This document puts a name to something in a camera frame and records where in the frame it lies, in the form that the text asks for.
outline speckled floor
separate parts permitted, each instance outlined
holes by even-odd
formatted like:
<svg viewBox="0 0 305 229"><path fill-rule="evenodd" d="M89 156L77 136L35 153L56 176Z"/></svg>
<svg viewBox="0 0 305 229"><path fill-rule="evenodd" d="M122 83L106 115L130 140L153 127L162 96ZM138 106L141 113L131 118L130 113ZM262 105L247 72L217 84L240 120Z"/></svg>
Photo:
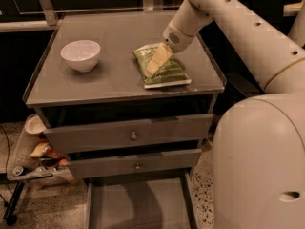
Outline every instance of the speckled floor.
<svg viewBox="0 0 305 229"><path fill-rule="evenodd" d="M9 142L10 153L23 128L23 122L3 123ZM202 156L192 176L193 194L202 228L214 228L214 205L212 183L212 148L208 142L202 145ZM7 140L0 131L0 174L5 173L8 156ZM0 194L9 201L15 183L0 182ZM0 228L20 229L78 229L84 228L87 205L87 190L83 182L61 184L35 189L29 184L18 201L15 214L18 217L13 226L8 226L2 217L5 214L4 201L0 199Z"/></svg>

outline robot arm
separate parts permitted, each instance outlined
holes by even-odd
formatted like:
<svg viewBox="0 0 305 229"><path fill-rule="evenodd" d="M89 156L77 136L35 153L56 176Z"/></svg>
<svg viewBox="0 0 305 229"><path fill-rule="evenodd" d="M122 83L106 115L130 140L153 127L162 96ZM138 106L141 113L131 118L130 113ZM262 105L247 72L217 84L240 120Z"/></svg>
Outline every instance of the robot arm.
<svg viewBox="0 0 305 229"><path fill-rule="evenodd" d="M164 31L183 51L212 19L265 95L220 119L213 142L216 229L304 228L305 52L237 0L186 0Z"/></svg>
<svg viewBox="0 0 305 229"><path fill-rule="evenodd" d="M267 94L305 90L305 52L238 0L185 0L163 33L173 52L212 21Z"/></svg>

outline ceramic bowl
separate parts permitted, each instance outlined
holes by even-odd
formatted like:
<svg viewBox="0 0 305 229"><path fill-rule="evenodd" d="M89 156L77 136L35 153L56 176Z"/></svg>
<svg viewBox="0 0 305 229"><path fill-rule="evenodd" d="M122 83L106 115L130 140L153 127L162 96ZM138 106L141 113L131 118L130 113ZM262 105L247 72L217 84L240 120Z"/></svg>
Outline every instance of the ceramic bowl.
<svg viewBox="0 0 305 229"><path fill-rule="evenodd" d="M27 119L25 130L28 134L40 134L46 130L46 126L41 121L40 117L37 114L34 114Z"/></svg>
<svg viewBox="0 0 305 229"><path fill-rule="evenodd" d="M87 73L97 64L100 51L98 43L91 40L80 40L66 45L60 54L71 68L81 73Z"/></svg>

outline gray tabletop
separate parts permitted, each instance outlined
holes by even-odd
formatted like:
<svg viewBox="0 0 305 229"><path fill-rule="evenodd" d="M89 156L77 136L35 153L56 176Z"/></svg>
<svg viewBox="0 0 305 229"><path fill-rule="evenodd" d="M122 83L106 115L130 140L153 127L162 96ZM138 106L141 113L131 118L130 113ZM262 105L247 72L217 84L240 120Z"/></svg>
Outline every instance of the gray tabletop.
<svg viewBox="0 0 305 229"><path fill-rule="evenodd" d="M69 15L51 45L26 104L31 108L110 101L219 93L224 89L198 38L175 57L192 83L145 90L132 52L162 40L175 11ZM101 46L97 66L89 73L71 69L61 49L72 41L90 39Z"/></svg>

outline gray cabinet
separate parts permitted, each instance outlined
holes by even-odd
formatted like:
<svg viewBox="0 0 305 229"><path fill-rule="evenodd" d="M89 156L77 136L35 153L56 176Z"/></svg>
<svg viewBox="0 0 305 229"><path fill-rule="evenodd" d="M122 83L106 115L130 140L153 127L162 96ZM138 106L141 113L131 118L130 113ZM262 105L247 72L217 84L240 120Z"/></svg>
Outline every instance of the gray cabinet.
<svg viewBox="0 0 305 229"><path fill-rule="evenodd" d="M90 228L121 224L120 217L112 218L109 224L96 221L103 218L103 212L96 210L117 210L109 207L115 203L104 202L113 197L113 190L128 196L131 188L142 193L143 186L150 187L151 194L161 200L165 199L163 187L175 202L176 192L183 190L179 193L186 209L180 212L192 216L187 220L182 217L181 225L187 221L190 228L196 227L189 175L200 158L200 145L207 136L214 102L224 90L224 81L200 38L175 56L192 79L189 85L145 90L132 56L135 49L160 42L173 15L174 11L155 11L65 17L26 90L25 102L45 122L48 141L66 155L74 177L91 181ZM98 65L89 73L70 69L60 58L60 50L78 39L94 40L102 48ZM171 193L169 189L177 182L181 185ZM101 203L91 204L99 199ZM133 198L124 199L129 205L123 200L121 205L130 210ZM149 212L141 214L142 218L147 216L141 220L147 222L147 228L163 228L175 220L161 207L161 216L156 218L154 213L152 218ZM135 226L131 219L126 221L129 223L124 228Z"/></svg>

